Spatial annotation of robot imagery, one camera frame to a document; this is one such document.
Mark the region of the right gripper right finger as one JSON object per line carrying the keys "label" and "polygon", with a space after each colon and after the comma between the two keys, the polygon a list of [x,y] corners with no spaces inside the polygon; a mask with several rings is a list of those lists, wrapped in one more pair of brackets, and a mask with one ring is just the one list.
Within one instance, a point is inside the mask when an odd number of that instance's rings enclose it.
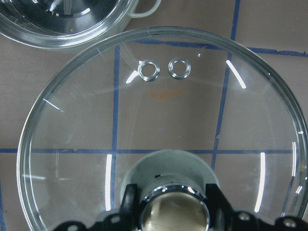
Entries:
{"label": "right gripper right finger", "polygon": [[234,212],[229,201],[216,184],[205,186],[206,205],[210,215],[210,228],[214,231],[228,231]]}

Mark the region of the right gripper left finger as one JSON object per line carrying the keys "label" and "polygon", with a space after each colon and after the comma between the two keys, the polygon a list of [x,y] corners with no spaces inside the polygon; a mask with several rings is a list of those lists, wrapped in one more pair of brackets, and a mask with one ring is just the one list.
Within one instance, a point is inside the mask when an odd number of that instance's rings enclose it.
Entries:
{"label": "right gripper left finger", "polygon": [[123,231],[141,231],[144,202],[140,200],[137,184],[128,184],[122,198],[119,214]]}

